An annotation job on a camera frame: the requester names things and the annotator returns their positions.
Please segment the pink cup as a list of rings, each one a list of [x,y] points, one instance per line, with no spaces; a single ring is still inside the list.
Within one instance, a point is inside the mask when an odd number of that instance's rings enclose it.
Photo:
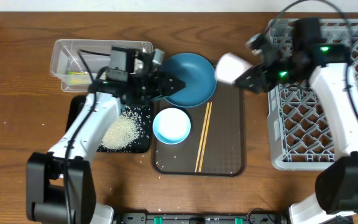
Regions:
[[[216,65],[215,79],[218,82],[233,85],[252,66],[250,62],[232,53],[224,54]]]

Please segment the dark blue plate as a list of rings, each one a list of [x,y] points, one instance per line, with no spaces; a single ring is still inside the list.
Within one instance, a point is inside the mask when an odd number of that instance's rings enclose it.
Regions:
[[[161,71],[171,73],[185,82],[185,88],[166,98],[177,107],[191,108],[208,101],[214,94],[217,81],[212,63],[194,53],[180,53],[166,60]]]

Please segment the light blue bowl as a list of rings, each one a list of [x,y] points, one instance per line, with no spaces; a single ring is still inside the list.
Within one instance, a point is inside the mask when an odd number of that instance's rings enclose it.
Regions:
[[[164,109],[155,116],[152,131],[164,144],[178,144],[184,141],[191,131],[189,116],[178,108]]]

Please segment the white rice pile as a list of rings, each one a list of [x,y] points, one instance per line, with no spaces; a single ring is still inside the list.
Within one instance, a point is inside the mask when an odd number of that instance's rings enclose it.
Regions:
[[[125,118],[124,120],[120,120],[118,122],[117,122],[117,120],[115,122],[113,122],[112,125],[114,125],[114,127],[117,129],[124,127],[124,131],[118,131],[118,130],[113,131],[112,132],[113,134],[118,135],[118,137],[113,138],[113,140],[119,141],[117,143],[118,146],[126,146],[126,145],[128,145],[129,142],[133,141],[136,138],[135,134],[137,134],[137,132],[136,132],[137,127],[132,123],[133,120],[131,120],[131,119]]]

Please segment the yellow green snack wrapper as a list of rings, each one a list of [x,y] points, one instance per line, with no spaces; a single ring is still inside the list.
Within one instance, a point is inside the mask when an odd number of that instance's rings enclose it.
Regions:
[[[69,85],[89,85],[91,78],[88,72],[68,72]]]

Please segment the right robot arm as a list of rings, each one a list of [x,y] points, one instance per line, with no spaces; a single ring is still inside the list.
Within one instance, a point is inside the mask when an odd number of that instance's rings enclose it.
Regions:
[[[318,35],[295,37],[291,57],[263,60],[253,66],[226,54],[229,83],[260,93],[278,84],[308,80],[317,94],[334,141],[336,160],[322,171],[315,192],[288,209],[290,223],[324,223],[358,213],[358,89],[350,50],[343,44],[325,44]]]

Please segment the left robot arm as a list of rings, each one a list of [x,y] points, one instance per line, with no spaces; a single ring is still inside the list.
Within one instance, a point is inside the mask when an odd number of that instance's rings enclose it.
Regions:
[[[91,162],[123,105],[157,101],[184,89],[168,72],[98,74],[84,106],[48,152],[34,152],[26,165],[26,216],[40,223],[113,222],[114,210],[96,201]]]

